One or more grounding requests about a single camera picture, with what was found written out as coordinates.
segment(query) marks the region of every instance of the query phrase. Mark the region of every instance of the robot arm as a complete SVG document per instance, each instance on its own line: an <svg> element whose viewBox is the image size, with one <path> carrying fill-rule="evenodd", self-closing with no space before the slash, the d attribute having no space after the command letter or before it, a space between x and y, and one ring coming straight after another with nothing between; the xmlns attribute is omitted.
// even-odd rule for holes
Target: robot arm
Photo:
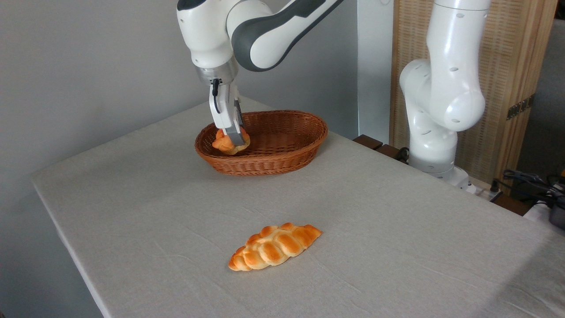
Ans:
<svg viewBox="0 0 565 318"><path fill-rule="evenodd" d="M179 0L179 26L199 77L210 86L214 123L234 145L244 144L237 62L251 71L274 68L342 1L292 0L273 14L259 0Z"/></svg>
<svg viewBox="0 0 565 318"><path fill-rule="evenodd" d="M490 0L435 0L427 45L430 60L410 62L400 86L410 127L410 165L466 188L454 166L457 132L474 126L485 99L479 86L479 46Z"/></svg>

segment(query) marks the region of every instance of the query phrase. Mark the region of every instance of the gray tablecloth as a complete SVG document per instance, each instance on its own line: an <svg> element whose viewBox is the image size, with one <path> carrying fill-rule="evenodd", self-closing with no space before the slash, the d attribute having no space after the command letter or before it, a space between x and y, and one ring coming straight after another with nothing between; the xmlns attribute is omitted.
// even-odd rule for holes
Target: gray tablecloth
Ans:
<svg viewBox="0 0 565 318"><path fill-rule="evenodd" d="M193 148L210 122L203 104L33 176L104 316L565 316L558 234L332 133L301 170L222 175ZM286 222L324 233L228 268Z"/></svg>

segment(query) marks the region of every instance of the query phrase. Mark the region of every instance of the bread roll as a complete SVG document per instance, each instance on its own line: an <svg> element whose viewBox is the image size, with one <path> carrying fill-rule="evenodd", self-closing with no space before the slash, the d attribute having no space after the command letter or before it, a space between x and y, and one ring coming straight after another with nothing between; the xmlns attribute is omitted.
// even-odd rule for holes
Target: bread roll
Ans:
<svg viewBox="0 0 565 318"><path fill-rule="evenodd" d="M266 226L237 249L228 266L233 270L252 270L280 265L289 257L302 253L321 234L320 230L310 224Z"/></svg>
<svg viewBox="0 0 565 318"><path fill-rule="evenodd" d="M249 146L249 144L251 144L251 139L249 138L249 134L245 132L245 129L243 127L240 127L240 130L241 134L243 135L245 145L234 146L232 140L224 134L224 131L222 129L219 129L216 133L216 140L212 142L212 147L230 156L244 150Z"/></svg>

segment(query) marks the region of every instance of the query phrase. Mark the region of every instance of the brown wicker basket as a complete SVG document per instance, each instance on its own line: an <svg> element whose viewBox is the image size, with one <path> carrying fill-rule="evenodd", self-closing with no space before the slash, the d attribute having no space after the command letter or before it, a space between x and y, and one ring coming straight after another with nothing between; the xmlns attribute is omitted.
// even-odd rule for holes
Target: brown wicker basket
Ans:
<svg viewBox="0 0 565 318"><path fill-rule="evenodd" d="M244 113L247 149L228 156L212 147L218 129L212 123L196 137L196 152L214 169L229 175L282 174L309 164L328 135L328 126L316 115L298 110Z"/></svg>

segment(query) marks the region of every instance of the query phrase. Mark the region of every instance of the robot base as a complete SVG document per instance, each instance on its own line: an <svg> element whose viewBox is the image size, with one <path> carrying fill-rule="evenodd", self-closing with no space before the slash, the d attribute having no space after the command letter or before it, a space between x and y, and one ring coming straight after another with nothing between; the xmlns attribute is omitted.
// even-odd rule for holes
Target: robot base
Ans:
<svg viewBox="0 0 565 318"><path fill-rule="evenodd" d="M428 174L472 194L475 194L477 190L469 181L469 175L463 169L456 166L446 172Z"/></svg>

